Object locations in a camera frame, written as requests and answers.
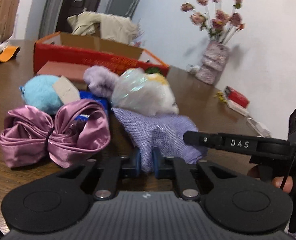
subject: blue felt ball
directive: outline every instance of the blue felt ball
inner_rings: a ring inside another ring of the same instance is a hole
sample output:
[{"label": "blue felt ball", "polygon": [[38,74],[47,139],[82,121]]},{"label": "blue felt ball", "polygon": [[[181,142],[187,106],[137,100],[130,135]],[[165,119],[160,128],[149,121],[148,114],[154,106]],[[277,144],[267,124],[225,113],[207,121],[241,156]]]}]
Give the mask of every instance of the blue felt ball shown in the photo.
[{"label": "blue felt ball", "polygon": [[63,106],[52,87],[58,79],[57,76],[39,75],[29,80],[24,87],[20,87],[26,105],[34,106],[47,114],[56,114]]}]

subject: screw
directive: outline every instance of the screw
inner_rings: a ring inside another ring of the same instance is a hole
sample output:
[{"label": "screw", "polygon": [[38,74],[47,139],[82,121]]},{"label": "screw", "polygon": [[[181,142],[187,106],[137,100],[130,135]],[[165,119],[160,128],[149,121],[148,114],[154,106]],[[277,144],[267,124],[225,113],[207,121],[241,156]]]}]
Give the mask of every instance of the screw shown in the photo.
[{"label": "screw", "polygon": [[191,188],[189,188],[189,189],[185,189],[185,190],[183,191],[183,195],[184,195],[185,197],[197,197],[198,194],[199,194],[199,192],[198,192],[197,190],[195,190],[195,189],[191,189]]},{"label": "screw", "polygon": [[99,197],[99,198],[107,198],[111,195],[111,192],[106,189],[101,189],[101,190],[98,190],[95,195],[96,197]]}]

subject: plastic bag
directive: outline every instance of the plastic bag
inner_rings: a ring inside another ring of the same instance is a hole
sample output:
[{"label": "plastic bag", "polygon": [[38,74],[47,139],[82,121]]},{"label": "plastic bag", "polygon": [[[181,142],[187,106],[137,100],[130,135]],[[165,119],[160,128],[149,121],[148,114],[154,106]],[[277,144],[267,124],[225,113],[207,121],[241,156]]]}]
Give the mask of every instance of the plastic bag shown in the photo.
[{"label": "plastic bag", "polygon": [[145,74],[141,68],[128,69],[120,76],[111,104],[147,116],[179,113],[166,79]]}]

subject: human hand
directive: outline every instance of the human hand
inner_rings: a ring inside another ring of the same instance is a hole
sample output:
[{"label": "human hand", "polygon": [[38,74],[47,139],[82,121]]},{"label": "human hand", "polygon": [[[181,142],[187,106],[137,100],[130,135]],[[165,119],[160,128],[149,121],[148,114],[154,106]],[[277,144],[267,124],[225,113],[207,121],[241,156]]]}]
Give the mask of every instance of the human hand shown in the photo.
[{"label": "human hand", "polygon": [[[248,176],[250,177],[253,177],[253,178],[259,178],[259,169],[258,169],[258,166],[255,166],[253,168],[251,168],[248,173],[247,173]],[[274,185],[276,188],[280,188],[280,185],[281,185],[281,182],[282,180],[284,179],[284,177],[275,177],[273,180],[272,180],[272,185]],[[289,176],[286,180],[286,184],[283,188],[283,191],[286,192],[286,193],[290,193],[291,190],[292,190],[292,187],[294,186],[294,181],[292,179],[291,176]]]}]

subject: red box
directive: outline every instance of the red box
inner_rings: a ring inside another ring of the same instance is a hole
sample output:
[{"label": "red box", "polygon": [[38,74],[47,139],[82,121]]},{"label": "red box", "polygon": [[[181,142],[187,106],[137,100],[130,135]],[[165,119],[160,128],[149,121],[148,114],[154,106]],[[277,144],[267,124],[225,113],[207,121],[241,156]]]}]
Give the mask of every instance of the red box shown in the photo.
[{"label": "red box", "polygon": [[237,90],[226,87],[225,88],[225,94],[228,99],[236,102],[237,104],[241,105],[243,108],[246,108],[249,104],[249,100],[241,93],[239,93]]},{"label": "red box", "polygon": [[48,61],[101,65],[121,75],[129,68],[159,68],[164,76],[169,65],[151,52],[95,36],[79,36],[57,32],[35,43],[33,70],[37,73]]}]

